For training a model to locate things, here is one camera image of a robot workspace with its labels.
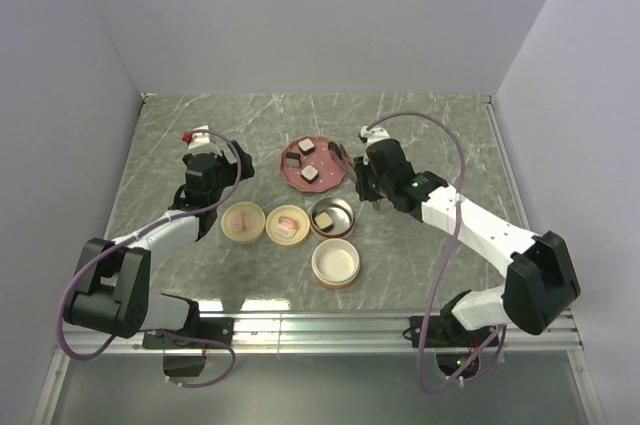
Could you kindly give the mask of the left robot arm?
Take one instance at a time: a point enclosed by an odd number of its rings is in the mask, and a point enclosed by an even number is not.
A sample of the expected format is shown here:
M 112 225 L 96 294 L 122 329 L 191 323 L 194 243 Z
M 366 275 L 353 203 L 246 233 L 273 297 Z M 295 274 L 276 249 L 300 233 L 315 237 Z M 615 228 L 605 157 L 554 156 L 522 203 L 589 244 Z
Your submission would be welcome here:
M 168 210 L 150 224 L 113 240 L 85 243 L 74 278 L 63 293 L 58 322 L 130 338 L 146 327 L 152 269 L 180 248 L 201 240 L 218 207 L 239 183 L 255 175 L 252 157 L 235 140 L 234 156 L 193 144 L 182 161 L 184 183 Z

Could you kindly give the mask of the sushi piece back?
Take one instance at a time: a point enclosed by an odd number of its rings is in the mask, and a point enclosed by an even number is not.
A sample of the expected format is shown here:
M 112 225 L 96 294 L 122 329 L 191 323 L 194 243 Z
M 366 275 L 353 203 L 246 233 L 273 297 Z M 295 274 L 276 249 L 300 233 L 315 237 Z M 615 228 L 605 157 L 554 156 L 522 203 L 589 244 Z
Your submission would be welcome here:
M 303 155 L 309 155 L 315 151 L 315 144 L 310 138 L 305 138 L 297 143 L 298 150 Z

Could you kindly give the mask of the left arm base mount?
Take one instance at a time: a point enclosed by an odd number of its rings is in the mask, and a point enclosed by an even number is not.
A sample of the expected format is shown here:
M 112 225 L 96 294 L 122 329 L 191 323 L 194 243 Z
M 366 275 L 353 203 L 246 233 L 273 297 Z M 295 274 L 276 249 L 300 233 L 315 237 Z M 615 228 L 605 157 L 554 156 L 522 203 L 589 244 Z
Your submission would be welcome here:
M 171 331 L 170 335 L 145 332 L 142 347 L 149 350 L 220 349 L 231 344 L 233 332 L 233 318 L 200 318 L 195 325 Z

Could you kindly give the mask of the cream lid with pink knob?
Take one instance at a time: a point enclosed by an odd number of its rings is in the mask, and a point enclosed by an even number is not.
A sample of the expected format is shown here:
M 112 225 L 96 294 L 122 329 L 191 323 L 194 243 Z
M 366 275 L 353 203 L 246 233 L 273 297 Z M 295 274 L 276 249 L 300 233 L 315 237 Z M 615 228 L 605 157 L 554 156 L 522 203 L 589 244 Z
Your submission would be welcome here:
M 224 235 L 239 244 L 257 241 L 264 233 L 266 215 L 253 202 L 239 202 L 231 205 L 221 218 Z

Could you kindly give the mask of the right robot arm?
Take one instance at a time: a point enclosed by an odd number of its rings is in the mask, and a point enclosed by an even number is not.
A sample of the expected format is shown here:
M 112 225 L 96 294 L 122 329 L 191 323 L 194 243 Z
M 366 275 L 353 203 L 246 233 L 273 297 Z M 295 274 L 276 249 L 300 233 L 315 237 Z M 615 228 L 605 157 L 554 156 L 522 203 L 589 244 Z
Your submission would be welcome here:
M 519 228 L 456 193 L 432 172 L 414 171 L 398 140 L 365 139 L 355 158 L 356 191 L 363 201 L 388 200 L 396 210 L 457 238 L 504 278 L 500 286 L 464 291 L 442 309 L 442 336 L 460 345 L 477 329 L 513 324 L 539 335 L 580 295 L 565 240 Z

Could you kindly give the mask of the metal tongs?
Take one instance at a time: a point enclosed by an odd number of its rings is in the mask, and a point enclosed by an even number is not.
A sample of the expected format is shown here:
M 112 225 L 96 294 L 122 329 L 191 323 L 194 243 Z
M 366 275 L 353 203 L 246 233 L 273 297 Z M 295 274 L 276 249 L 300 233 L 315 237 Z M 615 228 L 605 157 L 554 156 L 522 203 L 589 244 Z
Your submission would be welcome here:
M 332 160 L 354 184 L 359 200 L 363 203 L 371 203 L 373 209 L 379 211 L 383 196 L 376 189 L 377 177 L 371 166 L 365 162 L 365 157 L 351 158 L 345 147 L 335 141 L 329 142 L 328 151 Z

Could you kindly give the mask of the sushi piece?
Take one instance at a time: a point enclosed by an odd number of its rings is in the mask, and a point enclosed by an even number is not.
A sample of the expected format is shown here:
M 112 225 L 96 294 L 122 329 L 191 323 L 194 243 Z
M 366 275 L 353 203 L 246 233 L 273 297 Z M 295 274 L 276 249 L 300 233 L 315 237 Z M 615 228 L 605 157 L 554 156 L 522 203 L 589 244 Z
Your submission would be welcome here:
M 296 152 L 287 152 L 284 158 L 284 164 L 289 168 L 301 167 L 301 155 Z
M 313 165 L 306 165 L 300 171 L 301 178 L 307 183 L 315 182 L 319 177 L 319 171 Z
M 297 143 L 298 150 L 303 155 L 309 155 L 315 151 L 315 144 L 310 138 L 305 138 Z
M 322 232 L 328 232 L 334 227 L 334 220 L 327 212 L 321 212 L 314 217 L 316 227 Z

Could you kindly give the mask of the steel lunch box tier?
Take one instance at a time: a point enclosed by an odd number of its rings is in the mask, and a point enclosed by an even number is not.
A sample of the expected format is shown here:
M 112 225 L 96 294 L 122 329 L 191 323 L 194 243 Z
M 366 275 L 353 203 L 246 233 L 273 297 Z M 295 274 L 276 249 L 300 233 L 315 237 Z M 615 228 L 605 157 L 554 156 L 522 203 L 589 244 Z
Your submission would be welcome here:
M 334 227 L 328 232 L 320 231 L 314 223 L 314 217 L 321 212 L 329 213 L 334 220 Z M 351 206 L 337 197 L 325 197 L 317 201 L 309 216 L 313 232 L 321 239 L 347 239 L 355 226 L 355 214 Z

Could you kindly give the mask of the sushi piece front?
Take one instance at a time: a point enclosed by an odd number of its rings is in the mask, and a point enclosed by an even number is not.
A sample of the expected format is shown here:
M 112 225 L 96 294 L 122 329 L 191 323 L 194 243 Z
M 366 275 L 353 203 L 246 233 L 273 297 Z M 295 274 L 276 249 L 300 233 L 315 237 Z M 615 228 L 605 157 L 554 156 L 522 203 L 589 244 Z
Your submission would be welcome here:
M 313 165 L 306 165 L 300 171 L 301 178 L 307 183 L 315 182 L 319 177 L 319 171 Z

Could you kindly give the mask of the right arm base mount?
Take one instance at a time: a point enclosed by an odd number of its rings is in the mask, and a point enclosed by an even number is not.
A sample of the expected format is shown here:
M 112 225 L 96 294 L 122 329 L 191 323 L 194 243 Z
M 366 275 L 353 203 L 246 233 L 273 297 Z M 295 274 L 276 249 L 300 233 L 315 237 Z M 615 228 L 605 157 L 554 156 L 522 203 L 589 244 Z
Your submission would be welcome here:
M 423 316 L 411 316 L 409 327 L 402 332 L 413 348 L 419 346 Z M 432 315 L 426 332 L 426 348 L 475 348 L 493 333 L 492 327 L 466 330 L 453 316 Z

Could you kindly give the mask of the black spiky sea cucumber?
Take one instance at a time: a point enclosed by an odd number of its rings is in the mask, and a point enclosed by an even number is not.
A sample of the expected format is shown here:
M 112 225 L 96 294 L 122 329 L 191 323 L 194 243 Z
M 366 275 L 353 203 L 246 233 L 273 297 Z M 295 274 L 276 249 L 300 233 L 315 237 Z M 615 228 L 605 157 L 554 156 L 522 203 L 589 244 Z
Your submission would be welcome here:
M 343 160 L 345 157 L 344 151 L 341 146 L 333 145 L 332 153 L 336 157 L 337 160 Z

